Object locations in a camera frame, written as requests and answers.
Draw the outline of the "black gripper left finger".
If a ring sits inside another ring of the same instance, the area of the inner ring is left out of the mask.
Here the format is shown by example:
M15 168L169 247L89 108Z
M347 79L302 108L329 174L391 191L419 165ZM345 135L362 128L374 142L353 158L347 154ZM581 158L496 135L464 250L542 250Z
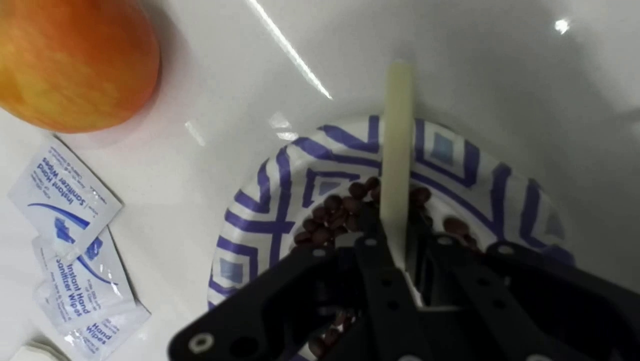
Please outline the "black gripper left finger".
M357 241L357 259L376 361L427 361L429 347L417 318L417 305L407 277L394 265L376 204L365 202L357 222L362 231Z

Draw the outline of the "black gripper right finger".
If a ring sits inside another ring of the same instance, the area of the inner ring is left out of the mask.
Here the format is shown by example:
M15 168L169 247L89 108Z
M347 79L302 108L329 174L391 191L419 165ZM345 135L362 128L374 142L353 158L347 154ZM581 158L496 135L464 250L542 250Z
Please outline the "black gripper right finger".
M469 314L475 341L490 349L489 361L527 361L534 351L534 322L475 248L437 233L424 204L411 204L407 269L432 308Z

